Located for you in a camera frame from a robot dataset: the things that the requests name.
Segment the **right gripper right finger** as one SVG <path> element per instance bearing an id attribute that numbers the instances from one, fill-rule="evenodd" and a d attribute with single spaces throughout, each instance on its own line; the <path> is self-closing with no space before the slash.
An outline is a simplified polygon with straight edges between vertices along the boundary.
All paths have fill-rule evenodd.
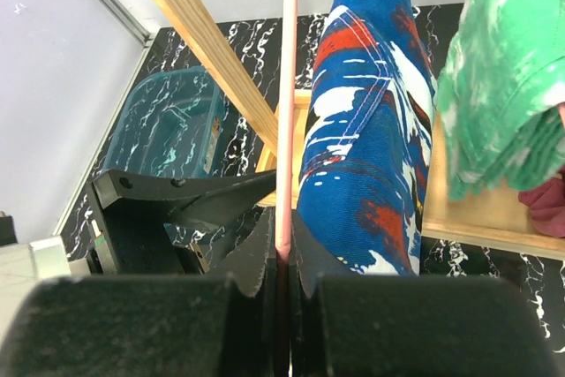
<path id="1" fill-rule="evenodd" d="M 326 374 L 325 336 L 320 297 L 321 277 L 350 270 L 319 243 L 298 212 L 291 215 L 290 353 L 293 376 Z"/>

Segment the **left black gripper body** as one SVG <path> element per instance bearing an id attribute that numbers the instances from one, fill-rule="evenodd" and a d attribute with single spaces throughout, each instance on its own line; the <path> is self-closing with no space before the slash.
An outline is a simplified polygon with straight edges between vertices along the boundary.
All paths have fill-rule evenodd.
<path id="1" fill-rule="evenodd" d="M 276 173 L 165 178 L 103 172 L 87 187 L 93 210 L 87 255 L 92 274 L 185 274 L 166 225 L 211 232 L 275 190 Z"/>

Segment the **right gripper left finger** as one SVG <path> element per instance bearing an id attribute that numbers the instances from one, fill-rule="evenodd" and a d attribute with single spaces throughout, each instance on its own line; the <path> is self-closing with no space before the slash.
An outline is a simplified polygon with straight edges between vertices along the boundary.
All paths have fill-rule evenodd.
<path id="1" fill-rule="evenodd" d="M 225 371 L 272 376 L 277 277 L 273 208 L 263 211 L 250 236 L 225 261 L 237 286 L 228 314 Z"/>

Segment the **blue patterned trousers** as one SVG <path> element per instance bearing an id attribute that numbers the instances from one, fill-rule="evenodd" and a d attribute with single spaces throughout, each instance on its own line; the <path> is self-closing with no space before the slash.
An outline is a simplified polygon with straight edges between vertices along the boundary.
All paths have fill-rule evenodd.
<path id="1" fill-rule="evenodd" d="M 411 0 L 333 1 L 313 66 L 297 211 L 351 271 L 419 271 L 434 95 Z"/>

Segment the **green tie-dye trousers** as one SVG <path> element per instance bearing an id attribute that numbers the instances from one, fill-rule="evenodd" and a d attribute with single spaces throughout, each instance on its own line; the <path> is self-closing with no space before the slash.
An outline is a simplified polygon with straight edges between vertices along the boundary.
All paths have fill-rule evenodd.
<path id="1" fill-rule="evenodd" d="M 437 93 L 450 199 L 552 177 L 563 101 L 564 0 L 465 0 Z"/>

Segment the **pink wire hanger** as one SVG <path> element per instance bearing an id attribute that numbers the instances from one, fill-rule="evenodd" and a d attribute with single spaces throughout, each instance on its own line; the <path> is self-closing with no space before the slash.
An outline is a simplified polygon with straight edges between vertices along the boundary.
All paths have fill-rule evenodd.
<path id="1" fill-rule="evenodd" d="M 291 242 L 292 159 L 298 0 L 282 0 L 282 50 L 278 102 L 275 190 L 277 272 L 288 275 Z"/>

